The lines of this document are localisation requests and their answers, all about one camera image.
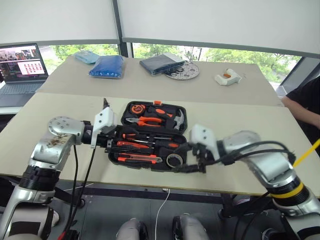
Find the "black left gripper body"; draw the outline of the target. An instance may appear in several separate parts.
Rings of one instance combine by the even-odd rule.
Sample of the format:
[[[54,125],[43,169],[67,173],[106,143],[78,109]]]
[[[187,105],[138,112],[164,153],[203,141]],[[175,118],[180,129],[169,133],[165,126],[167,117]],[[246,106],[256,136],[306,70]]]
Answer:
[[[103,127],[97,135],[96,146],[104,148],[106,153],[123,152],[123,147],[117,146],[117,142],[121,140],[120,133],[122,130],[123,126]]]

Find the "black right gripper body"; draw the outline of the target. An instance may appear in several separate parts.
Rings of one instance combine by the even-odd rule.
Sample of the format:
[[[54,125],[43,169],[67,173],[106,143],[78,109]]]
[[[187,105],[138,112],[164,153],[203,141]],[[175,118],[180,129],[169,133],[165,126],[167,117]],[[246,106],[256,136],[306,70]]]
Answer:
[[[197,171],[201,173],[207,172],[207,149],[206,146],[201,143],[192,144],[192,154],[196,157],[196,167]]]

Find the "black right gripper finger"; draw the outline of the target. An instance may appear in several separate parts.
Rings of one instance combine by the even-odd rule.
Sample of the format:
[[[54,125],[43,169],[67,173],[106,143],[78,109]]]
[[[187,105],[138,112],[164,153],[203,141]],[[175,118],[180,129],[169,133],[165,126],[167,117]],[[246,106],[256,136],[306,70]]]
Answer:
[[[182,164],[172,168],[171,171],[174,173],[196,173],[196,172],[199,172],[200,169],[197,164],[192,164],[192,165]]]
[[[187,154],[187,152],[191,151],[194,147],[193,143],[190,142],[186,142],[183,144],[180,144],[174,151],[174,154],[180,155],[180,156],[184,156]]]

